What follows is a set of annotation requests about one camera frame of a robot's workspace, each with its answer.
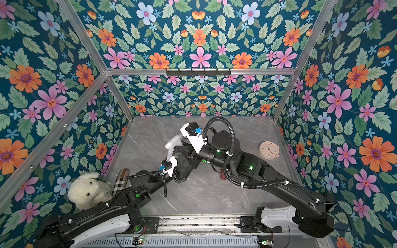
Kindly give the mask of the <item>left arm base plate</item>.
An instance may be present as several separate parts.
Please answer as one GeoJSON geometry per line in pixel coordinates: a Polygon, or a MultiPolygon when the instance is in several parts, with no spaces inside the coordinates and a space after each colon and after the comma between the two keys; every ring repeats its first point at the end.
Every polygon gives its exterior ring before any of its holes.
{"type": "Polygon", "coordinates": [[[141,222],[131,225],[129,232],[137,235],[156,234],[159,225],[159,217],[144,217],[141,222]]]}

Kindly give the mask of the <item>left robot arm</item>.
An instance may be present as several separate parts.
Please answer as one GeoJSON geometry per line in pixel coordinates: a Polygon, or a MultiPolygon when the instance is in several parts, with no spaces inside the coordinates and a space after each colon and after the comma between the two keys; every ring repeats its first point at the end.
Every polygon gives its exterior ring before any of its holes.
{"type": "Polygon", "coordinates": [[[140,209],[151,201],[151,194],[166,190],[172,180],[180,183],[188,176],[177,170],[172,175],[142,170],[128,176],[130,187],[116,192],[109,201],[77,214],[46,218],[37,231],[35,247],[78,248],[107,235],[154,233],[159,219],[144,218],[140,209]]]}

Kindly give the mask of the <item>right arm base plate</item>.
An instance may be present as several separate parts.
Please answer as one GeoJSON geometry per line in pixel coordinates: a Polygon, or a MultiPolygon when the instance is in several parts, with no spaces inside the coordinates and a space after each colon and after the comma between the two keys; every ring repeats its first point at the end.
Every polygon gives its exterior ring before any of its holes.
{"type": "Polygon", "coordinates": [[[281,226],[270,228],[262,223],[261,215],[264,209],[264,207],[258,207],[254,216],[240,216],[239,224],[237,225],[240,231],[242,233],[282,233],[281,226]]]}

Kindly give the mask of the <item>smoky spray bottle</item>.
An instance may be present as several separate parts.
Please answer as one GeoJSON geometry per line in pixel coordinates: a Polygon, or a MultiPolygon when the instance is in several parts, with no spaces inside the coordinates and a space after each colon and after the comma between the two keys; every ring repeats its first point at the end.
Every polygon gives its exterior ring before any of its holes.
{"type": "Polygon", "coordinates": [[[190,166],[187,153],[183,150],[183,147],[174,150],[174,155],[177,155],[178,157],[176,171],[184,176],[189,177],[194,169],[190,166]]]}

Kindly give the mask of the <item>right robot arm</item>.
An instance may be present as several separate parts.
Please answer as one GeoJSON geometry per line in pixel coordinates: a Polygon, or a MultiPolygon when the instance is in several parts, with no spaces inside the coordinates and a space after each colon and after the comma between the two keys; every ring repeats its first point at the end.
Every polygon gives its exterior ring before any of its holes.
{"type": "Polygon", "coordinates": [[[205,162],[221,168],[227,181],[247,190],[263,190],[284,202],[287,207],[258,207],[252,224],[243,227],[267,233],[272,228],[295,226],[314,238],[324,238],[335,230],[329,214],[334,197],[311,191],[285,177],[262,158],[240,148],[232,124],[224,117],[214,117],[204,128],[196,122],[180,129],[183,137],[182,154],[177,167],[191,171],[205,162]]]}

